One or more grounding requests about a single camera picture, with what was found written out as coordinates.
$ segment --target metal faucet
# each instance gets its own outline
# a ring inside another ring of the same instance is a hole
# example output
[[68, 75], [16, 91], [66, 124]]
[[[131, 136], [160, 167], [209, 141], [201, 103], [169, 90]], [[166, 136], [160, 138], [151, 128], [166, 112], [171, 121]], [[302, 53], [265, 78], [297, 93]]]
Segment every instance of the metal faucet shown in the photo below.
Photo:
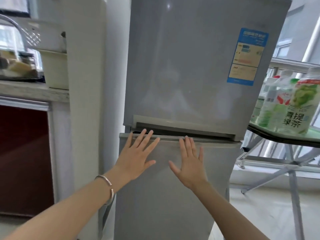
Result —
[[27, 52], [27, 43], [26, 43], [26, 39], [23, 33], [22, 28], [20, 27], [19, 24], [17, 24], [14, 20], [12, 20], [11, 18], [0, 14], [0, 20], [4, 20], [10, 24], [12, 24], [16, 29], [18, 29], [19, 33], [21, 34], [21, 38], [22, 38], [22, 43], [23, 43], [23, 49], [25, 52]]

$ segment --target countertop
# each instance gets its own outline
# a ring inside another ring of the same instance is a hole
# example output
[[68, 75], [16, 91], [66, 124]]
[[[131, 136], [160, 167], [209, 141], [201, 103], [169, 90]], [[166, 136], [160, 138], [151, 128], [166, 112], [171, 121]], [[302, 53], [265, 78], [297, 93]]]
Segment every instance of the countertop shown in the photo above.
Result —
[[49, 88], [41, 82], [0, 80], [0, 96], [69, 103], [69, 90]]

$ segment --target cabinet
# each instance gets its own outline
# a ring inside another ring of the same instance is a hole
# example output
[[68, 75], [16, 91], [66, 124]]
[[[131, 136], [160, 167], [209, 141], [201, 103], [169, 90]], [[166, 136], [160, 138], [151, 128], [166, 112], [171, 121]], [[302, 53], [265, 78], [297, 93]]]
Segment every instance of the cabinet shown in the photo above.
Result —
[[35, 216], [54, 204], [46, 111], [0, 105], [0, 214]]

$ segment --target blue sticker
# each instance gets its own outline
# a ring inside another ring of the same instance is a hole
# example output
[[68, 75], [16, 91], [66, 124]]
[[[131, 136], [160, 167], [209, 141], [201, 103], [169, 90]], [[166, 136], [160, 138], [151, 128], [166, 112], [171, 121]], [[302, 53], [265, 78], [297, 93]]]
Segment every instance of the blue sticker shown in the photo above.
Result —
[[253, 86], [269, 34], [242, 28], [226, 82]]

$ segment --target refrigerator door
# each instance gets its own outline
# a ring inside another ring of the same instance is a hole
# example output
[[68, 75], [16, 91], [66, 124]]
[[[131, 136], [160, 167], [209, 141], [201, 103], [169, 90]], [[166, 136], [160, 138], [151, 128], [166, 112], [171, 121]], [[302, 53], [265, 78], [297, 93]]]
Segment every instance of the refrigerator door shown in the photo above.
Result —
[[[120, 134], [120, 150], [127, 137]], [[156, 164], [117, 193], [114, 240], [207, 240], [213, 218], [169, 168], [169, 160], [181, 166], [179, 137], [155, 137], [161, 141], [147, 160]], [[194, 140], [197, 148], [204, 147], [208, 180], [224, 195], [241, 144]]]
[[290, 5], [132, 0], [124, 125], [138, 115], [242, 139]]

